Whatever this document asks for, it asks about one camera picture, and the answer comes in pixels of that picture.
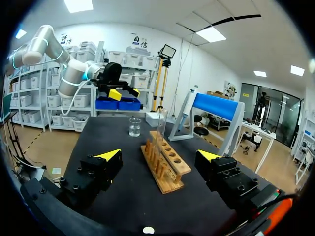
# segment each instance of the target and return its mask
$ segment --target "yellow block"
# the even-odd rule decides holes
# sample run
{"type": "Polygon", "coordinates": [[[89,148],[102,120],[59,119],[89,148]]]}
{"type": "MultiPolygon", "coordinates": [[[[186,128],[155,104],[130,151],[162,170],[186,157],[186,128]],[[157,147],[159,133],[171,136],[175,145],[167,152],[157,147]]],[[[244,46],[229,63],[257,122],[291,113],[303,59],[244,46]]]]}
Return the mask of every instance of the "yellow block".
{"type": "Polygon", "coordinates": [[[108,97],[113,98],[116,101],[120,101],[122,98],[122,95],[119,92],[117,92],[115,89],[111,89],[109,91],[108,97]]]}
{"type": "Polygon", "coordinates": [[[218,155],[215,155],[215,154],[212,154],[212,153],[209,153],[209,152],[206,152],[206,151],[202,151],[202,150],[197,150],[197,151],[200,152],[201,155],[203,155],[208,161],[216,159],[217,157],[219,157],[219,158],[222,157],[222,156],[218,156],[218,155]]]}
{"type": "Polygon", "coordinates": [[[140,96],[140,92],[138,91],[138,89],[134,88],[133,90],[138,93],[138,96],[137,96],[137,97],[139,97],[139,96],[140,96]]]}
{"type": "Polygon", "coordinates": [[[110,160],[110,158],[112,158],[117,152],[121,151],[120,149],[114,150],[114,151],[110,151],[95,157],[101,157],[102,159],[106,159],[107,161],[110,160]]]}

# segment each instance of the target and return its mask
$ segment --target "ceiling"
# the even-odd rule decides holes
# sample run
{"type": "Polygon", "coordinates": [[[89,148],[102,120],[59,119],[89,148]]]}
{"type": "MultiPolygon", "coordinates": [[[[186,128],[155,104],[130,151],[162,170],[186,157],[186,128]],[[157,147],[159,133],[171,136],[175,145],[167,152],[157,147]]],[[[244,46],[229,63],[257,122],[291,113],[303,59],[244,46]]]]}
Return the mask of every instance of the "ceiling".
{"type": "Polygon", "coordinates": [[[93,0],[93,5],[93,11],[70,14],[63,0],[42,1],[23,21],[22,28],[28,33],[20,40],[14,39],[12,47],[29,41],[42,24],[59,28],[93,22],[128,23],[191,42],[191,30],[198,31],[230,17],[260,14],[259,18],[216,25],[227,38],[225,41],[208,43],[194,34],[192,43],[222,61],[240,78],[267,80],[302,93],[311,80],[306,47],[273,0],[93,0]],[[292,75],[291,65],[304,68],[304,76],[292,75]],[[254,70],[265,71],[267,78],[256,77],[254,70]]]}

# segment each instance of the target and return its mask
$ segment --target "blue bin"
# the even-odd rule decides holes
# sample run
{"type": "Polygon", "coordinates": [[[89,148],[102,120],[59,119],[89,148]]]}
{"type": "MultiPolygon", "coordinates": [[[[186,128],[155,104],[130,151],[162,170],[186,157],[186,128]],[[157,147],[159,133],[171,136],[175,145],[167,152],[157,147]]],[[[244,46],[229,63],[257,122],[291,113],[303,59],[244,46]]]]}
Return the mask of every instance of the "blue bin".
{"type": "Polygon", "coordinates": [[[123,97],[118,103],[118,110],[139,111],[140,101],[136,98],[123,97]]]}
{"type": "Polygon", "coordinates": [[[118,101],[109,97],[99,97],[96,100],[96,109],[101,110],[117,110],[118,101]]]}

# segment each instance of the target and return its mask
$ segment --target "cardboard box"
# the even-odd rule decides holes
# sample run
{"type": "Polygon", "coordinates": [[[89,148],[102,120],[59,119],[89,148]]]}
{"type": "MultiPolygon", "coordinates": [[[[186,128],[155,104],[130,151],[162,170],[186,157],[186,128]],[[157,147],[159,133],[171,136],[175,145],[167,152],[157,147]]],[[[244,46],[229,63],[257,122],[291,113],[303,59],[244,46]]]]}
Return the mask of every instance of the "cardboard box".
{"type": "Polygon", "coordinates": [[[217,92],[208,91],[207,95],[214,96],[214,97],[220,97],[220,98],[223,98],[223,99],[228,99],[228,96],[221,95],[221,94],[219,94],[217,92]]]}

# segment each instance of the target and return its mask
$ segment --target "wooden floor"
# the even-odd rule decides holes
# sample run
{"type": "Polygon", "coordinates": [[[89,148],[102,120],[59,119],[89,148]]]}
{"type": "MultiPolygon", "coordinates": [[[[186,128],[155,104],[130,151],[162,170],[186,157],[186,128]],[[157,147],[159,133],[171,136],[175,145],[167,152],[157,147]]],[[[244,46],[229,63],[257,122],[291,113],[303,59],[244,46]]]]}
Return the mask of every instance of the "wooden floor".
{"type": "MultiPolygon", "coordinates": [[[[80,133],[57,130],[54,130],[53,132],[49,132],[48,130],[42,133],[41,129],[30,127],[22,128],[20,125],[15,125],[15,127],[20,139],[22,150],[27,150],[26,159],[37,166],[46,165],[52,178],[62,176],[80,133]],[[53,168],[61,168],[61,174],[53,175],[53,168]]],[[[212,131],[223,138],[227,134],[227,130],[219,132],[216,130],[212,131]]],[[[204,138],[218,147],[222,145],[222,141],[212,135],[205,136],[204,138]]],[[[242,146],[251,147],[251,143],[244,141],[242,146]]],[[[243,148],[239,147],[237,152],[234,154],[234,158],[251,170],[255,171],[267,146],[268,141],[263,139],[258,152],[254,152],[254,146],[252,146],[248,151],[248,155],[244,155],[243,148]]],[[[305,177],[301,180],[299,185],[295,185],[295,172],[297,167],[292,161],[290,151],[291,149],[287,146],[279,143],[278,141],[274,141],[269,155],[258,172],[261,177],[270,181],[287,193],[295,192],[295,190],[300,188],[307,179],[307,177],[305,177]]]]}
{"type": "MultiPolygon", "coordinates": [[[[219,132],[214,129],[209,130],[223,138],[225,138],[228,133],[228,130],[221,130],[219,132]]],[[[244,131],[248,131],[248,129],[243,127],[241,132],[243,133],[244,131]]],[[[223,141],[210,134],[204,138],[217,147],[220,147],[223,143],[223,141]]],[[[242,147],[238,148],[233,157],[243,165],[255,171],[268,145],[269,141],[263,139],[260,148],[257,152],[255,152],[255,145],[245,140],[241,144],[242,147]],[[247,155],[243,154],[243,148],[246,146],[250,147],[247,155]]],[[[295,185],[295,172],[297,171],[297,166],[292,161],[290,152],[291,149],[289,147],[274,140],[268,156],[258,171],[258,174],[285,192],[294,193],[296,189],[299,189],[301,186],[303,186],[307,180],[307,176],[305,175],[300,183],[295,185]]]]}

